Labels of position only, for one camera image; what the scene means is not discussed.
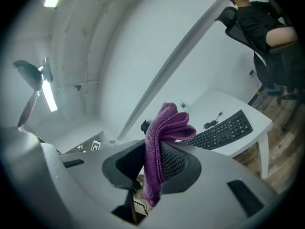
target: black keyboard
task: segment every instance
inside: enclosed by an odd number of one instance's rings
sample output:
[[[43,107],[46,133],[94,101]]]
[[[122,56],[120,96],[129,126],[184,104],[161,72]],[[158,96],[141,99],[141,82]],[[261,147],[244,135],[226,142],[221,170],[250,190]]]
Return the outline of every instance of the black keyboard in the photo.
[[[225,121],[197,134],[192,140],[182,141],[181,143],[212,150],[232,143],[252,131],[248,119],[240,110]]]

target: office chair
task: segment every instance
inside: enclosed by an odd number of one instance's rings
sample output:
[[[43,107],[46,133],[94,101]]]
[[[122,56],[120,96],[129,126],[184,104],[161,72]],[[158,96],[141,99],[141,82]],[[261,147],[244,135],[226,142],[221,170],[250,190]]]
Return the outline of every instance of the office chair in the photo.
[[[297,110],[301,104],[305,104],[305,96],[303,89],[305,89],[305,78],[292,72],[290,67],[291,57],[289,54],[293,52],[299,44],[294,42],[287,45],[282,45],[272,48],[269,53],[264,53],[259,50],[254,43],[244,34],[237,21],[237,9],[234,7],[227,7],[220,14],[215,21],[221,21],[227,29],[225,33],[235,39],[236,41],[246,45],[254,51],[254,64],[257,72],[257,76],[262,84],[270,89],[275,88],[275,84],[287,87],[288,95],[280,96],[277,98],[277,103],[280,105],[282,100],[297,100],[296,105],[292,113],[290,114],[286,123],[282,126],[283,131],[288,131],[288,127],[291,124],[293,118],[296,115]],[[281,54],[284,72],[279,71],[274,67],[271,60],[272,54]]]

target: white desk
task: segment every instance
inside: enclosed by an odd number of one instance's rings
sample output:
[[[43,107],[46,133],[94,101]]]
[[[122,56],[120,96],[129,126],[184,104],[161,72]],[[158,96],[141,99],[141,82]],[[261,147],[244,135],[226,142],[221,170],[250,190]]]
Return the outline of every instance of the white desk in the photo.
[[[188,108],[190,115],[189,124],[195,127],[197,134],[199,134],[204,131],[203,125],[216,119],[221,111],[223,115],[218,118],[218,123],[231,117],[239,110],[244,112],[253,131],[235,142],[213,149],[212,151],[229,157],[235,157],[253,144],[256,144],[259,150],[261,178],[265,179],[267,178],[269,163],[267,132],[273,125],[272,120],[242,101],[218,90],[210,89]]]

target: wooden floor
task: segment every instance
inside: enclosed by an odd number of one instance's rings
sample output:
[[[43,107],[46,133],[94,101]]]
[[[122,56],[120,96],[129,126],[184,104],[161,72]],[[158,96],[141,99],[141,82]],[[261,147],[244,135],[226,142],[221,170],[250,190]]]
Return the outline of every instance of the wooden floor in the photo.
[[[279,106],[276,97],[263,93],[253,106],[273,121],[268,133],[269,170],[265,180],[277,193],[288,188],[298,171],[299,161],[304,151],[303,129],[305,127],[305,105],[302,105],[289,131],[284,133],[281,127],[288,119],[296,101],[282,101]],[[256,146],[253,146],[234,158],[251,172],[259,175],[259,161]]]

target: purple cloth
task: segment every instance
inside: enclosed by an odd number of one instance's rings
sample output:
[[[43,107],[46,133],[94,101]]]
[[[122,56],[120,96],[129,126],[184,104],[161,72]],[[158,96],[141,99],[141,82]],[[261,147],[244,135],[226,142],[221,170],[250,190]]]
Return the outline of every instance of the purple cloth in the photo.
[[[196,135],[188,125],[188,113],[178,113],[173,103],[164,103],[155,120],[147,129],[145,138],[144,190],[143,196],[151,206],[160,199],[161,184],[164,183],[160,141],[187,141]]]

